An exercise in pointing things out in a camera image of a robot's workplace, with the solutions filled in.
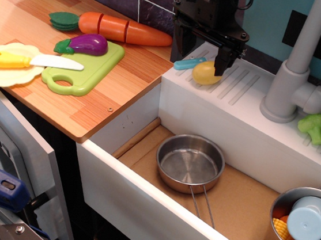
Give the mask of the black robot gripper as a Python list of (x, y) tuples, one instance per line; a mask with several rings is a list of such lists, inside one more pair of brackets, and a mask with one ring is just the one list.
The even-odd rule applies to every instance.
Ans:
[(183, 60), (199, 45), (198, 38), (218, 47), (214, 75), (222, 76), (244, 53), (250, 38), (236, 21), (236, 13), (249, 9), (239, 0), (175, 0), (171, 61)]

